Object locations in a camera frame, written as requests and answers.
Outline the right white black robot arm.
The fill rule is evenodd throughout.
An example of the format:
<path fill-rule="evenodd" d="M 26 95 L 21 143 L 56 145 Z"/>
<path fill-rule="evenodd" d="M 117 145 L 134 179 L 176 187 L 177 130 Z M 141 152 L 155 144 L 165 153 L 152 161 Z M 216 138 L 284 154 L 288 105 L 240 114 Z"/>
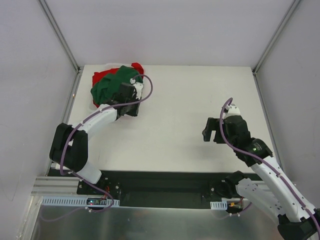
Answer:
<path fill-rule="evenodd" d="M 208 118 L 202 135 L 205 142 L 213 140 L 231 147 L 236 157 L 270 190 L 270 193 L 265 192 L 243 172 L 236 171 L 211 188 L 218 196 L 227 199 L 240 196 L 249 200 L 277 223 L 278 232 L 285 240 L 320 238 L 320 210 L 298 191 L 270 148 L 261 139 L 251 137 L 240 115 Z"/>

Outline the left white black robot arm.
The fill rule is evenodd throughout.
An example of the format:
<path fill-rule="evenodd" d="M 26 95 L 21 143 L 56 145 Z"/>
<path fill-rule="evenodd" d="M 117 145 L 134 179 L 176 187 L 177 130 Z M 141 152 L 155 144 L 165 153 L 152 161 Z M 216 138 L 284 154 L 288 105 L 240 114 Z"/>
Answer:
<path fill-rule="evenodd" d="M 89 162 L 89 140 L 106 125 L 124 115 L 136 117 L 144 84 L 121 83 L 116 93 L 93 113 L 77 124 L 61 123 L 57 126 L 49 158 L 62 167 L 87 180 L 88 188 L 96 195 L 103 193 L 106 182 L 102 172 Z"/>

